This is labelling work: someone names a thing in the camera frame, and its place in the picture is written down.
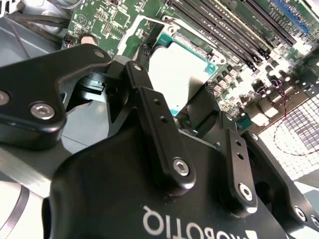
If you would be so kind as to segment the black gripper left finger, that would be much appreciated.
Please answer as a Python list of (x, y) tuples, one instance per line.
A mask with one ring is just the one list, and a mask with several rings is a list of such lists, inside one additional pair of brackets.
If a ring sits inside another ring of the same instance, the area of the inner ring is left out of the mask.
[(71, 98), (85, 79), (101, 80), (107, 90), (110, 134), (124, 126), (142, 130), (145, 145), (134, 154), (120, 144), (102, 151), (81, 152), (73, 170), (89, 179), (106, 174), (106, 163), (144, 157), (155, 182), (168, 194), (182, 195), (196, 181), (195, 169), (163, 95), (153, 89), (145, 68), (129, 61), (112, 61), (99, 47), (83, 44), (4, 66), (0, 89), (9, 97), (0, 108), (0, 140), (14, 146), (42, 150), (54, 147), (66, 125), (67, 112), (78, 106)]

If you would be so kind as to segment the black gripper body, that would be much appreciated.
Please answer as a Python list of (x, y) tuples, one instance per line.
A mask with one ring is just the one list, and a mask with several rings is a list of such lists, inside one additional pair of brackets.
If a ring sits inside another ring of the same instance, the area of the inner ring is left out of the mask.
[(280, 225), (262, 202), (239, 218), (219, 196), (221, 154), (183, 134), (197, 180), (182, 196), (161, 190), (151, 174), (142, 132), (132, 127), (66, 159), (42, 206), (46, 239), (316, 239), (298, 216)]

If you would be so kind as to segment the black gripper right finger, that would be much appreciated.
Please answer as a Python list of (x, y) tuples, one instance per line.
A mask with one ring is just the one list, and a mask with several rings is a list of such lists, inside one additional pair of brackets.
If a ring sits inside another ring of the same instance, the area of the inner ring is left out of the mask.
[(281, 224), (310, 224), (312, 207), (265, 144), (251, 131), (239, 135), (235, 120), (223, 112), (207, 84), (191, 77), (187, 112), (196, 135), (219, 144), (218, 192), (231, 213), (246, 217), (260, 199)]

